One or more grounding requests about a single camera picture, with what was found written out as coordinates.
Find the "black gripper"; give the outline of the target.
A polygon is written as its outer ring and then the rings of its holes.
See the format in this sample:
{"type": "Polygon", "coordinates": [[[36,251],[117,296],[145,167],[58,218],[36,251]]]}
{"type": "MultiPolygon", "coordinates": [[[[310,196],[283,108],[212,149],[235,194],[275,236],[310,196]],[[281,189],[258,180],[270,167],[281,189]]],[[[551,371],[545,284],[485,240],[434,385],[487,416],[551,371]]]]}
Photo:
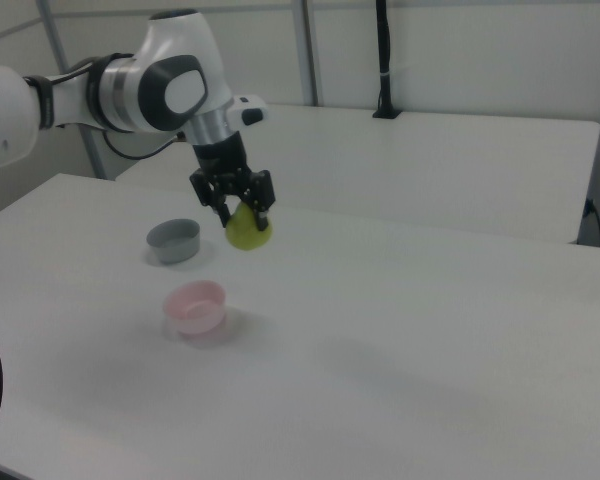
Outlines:
{"type": "Polygon", "coordinates": [[[252,172],[239,132],[215,144],[193,147],[199,168],[189,181],[202,206],[210,207],[223,228],[231,218],[226,195],[239,196],[257,228],[268,228],[268,212],[276,201],[269,170],[252,172]]]}

